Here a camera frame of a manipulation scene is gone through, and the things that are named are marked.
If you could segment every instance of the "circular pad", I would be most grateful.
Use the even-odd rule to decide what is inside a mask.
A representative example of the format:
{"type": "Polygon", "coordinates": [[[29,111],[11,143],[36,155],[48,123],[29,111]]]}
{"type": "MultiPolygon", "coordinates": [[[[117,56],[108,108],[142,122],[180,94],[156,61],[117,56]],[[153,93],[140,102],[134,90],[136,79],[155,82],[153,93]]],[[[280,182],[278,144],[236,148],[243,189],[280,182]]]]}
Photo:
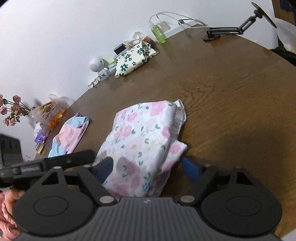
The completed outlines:
{"type": "Polygon", "coordinates": [[[34,204],[36,213],[42,216],[57,216],[68,208],[68,202],[60,197],[45,197],[34,204]]]}
{"type": "Polygon", "coordinates": [[[21,230],[36,236],[58,236],[83,226],[94,204],[85,194],[44,185],[29,189],[13,206],[13,218],[21,230]]]}
{"type": "Polygon", "coordinates": [[[236,237],[273,232],[281,219],[281,206],[268,191],[240,185],[216,191],[201,204],[205,219],[216,229],[236,237]]]}
{"type": "Polygon", "coordinates": [[[220,37],[219,34],[213,34],[212,36],[205,35],[202,37],[202,39],[203,39],[203,41],[212,41],[212,40],[217,39],[219,37],[220,37]]]}

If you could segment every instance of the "black mount arm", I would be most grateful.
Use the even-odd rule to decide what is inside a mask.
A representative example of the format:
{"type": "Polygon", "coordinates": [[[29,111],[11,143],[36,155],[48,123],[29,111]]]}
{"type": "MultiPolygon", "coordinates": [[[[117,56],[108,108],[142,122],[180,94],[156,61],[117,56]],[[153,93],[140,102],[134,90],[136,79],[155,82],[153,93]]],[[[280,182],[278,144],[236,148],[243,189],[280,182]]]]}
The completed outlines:
{"type": "Polygon", "coordinates": [[[242,23],[239,27],[217,27],[217,28],[209,28],[207,31],[207,35],[205,35],[202,39],[204,41],[211,41],[220,37],[221,34],[243,34],[255,21],[256,18],[265,17],[267,21],[276,28],[276,25],[269,18],[269,16],[260,8],[257,4],[252,2],[252,5],[256,8],[254,10],[255,16],[250,16],[246,21],[242,23]]]}

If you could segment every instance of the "green bottle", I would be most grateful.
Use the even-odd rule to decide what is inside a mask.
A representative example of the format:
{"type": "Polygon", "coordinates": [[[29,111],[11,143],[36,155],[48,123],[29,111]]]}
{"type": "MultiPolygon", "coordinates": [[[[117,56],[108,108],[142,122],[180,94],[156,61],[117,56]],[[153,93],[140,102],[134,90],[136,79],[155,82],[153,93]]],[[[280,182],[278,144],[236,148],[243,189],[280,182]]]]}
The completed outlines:
{"type": "Polygon", "coordinates": [[[165,37],[163,36],[163,34],[161,33],[161,31],[159,30],[159,28],[157,26],[155,26],[153,24],[153,22],[148,21],[148,24],[150,26],[151,32],[154,34],[156,40],[160,43],[163,44],[165,42],[165,37]]]}

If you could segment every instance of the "human hand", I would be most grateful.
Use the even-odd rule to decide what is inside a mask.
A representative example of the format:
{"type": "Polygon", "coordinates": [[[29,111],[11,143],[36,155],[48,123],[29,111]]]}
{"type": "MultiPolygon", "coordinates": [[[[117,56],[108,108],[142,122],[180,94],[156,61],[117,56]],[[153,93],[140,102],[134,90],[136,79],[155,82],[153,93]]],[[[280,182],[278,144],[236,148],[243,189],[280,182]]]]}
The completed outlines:
{"type": "Polygon", "coordinates": [[[4,202],[6,205],[7,211],[12,215],[12,207],[16,200],[18,200],[22,195],[24,195],[25,191],[10,188],[9,190],[4,192],[4,202]]]}

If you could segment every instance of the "wooden table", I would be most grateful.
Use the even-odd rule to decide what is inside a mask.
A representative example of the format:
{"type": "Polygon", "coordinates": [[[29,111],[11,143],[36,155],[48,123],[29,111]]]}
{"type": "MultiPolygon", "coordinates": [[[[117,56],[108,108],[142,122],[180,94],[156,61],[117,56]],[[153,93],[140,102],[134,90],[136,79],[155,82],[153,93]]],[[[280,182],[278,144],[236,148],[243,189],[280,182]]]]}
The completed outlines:
{"type": "MultiPolygon", "coordinates": [[[[187,155],[221,169],[243,166],[280,201],[276,234],[296,228],[296,68],[273,52],[238,36],[203,42],[204,29],[187,29],[158,46],[160,53],[135,72],[109,77],[82,95],[62,124],[80,112],[91,123],[75,151],[98,151],[115,113],[140,102],[180,98],[187,122],[179,139],[187,155]]],[[[176,164],[163,195],[179,198],[190,186],[176,164]]]]}

